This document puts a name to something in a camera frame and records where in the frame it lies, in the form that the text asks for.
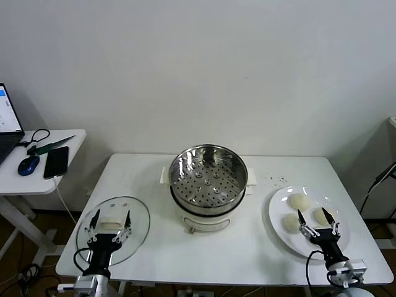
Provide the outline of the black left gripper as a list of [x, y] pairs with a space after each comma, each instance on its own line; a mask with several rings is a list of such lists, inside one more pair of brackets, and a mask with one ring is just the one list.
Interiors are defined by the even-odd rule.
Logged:
[[118, 251], [123, 243], [132, 233], [132, 222], [130, 218], [130, 211], [127, 212], [124, 228], [115, 234], [98, 234], [95, 236], [95, 228], [100, 216], [100, 209], [91, 218], [88, 227], [84, 228], [87, 237], [88, 247], [92, 252], [89, 267], [87, 268], [88, 275], [110, 275], [108, 269], [110, 265], [110, 258], [112, 253]]

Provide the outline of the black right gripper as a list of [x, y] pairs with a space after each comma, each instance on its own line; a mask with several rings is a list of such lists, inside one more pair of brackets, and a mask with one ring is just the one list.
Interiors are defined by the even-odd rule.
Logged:
[[311, 238], [311, 243], [321, 248], [324, 255], [325, 266], [330, 267], [339, 262], [347, 261], [347, 257], [343, 255], [338, 246], [338, 240], [340, 239], [339, 222], [336, 222], [332, 214], [324, 207], [322, 208], [322, 212], [331, 229], [319, 228], [314, 230], [307, 225], [303, 214], [300, 209], [298, 209], [299, 230], [305, 237]]

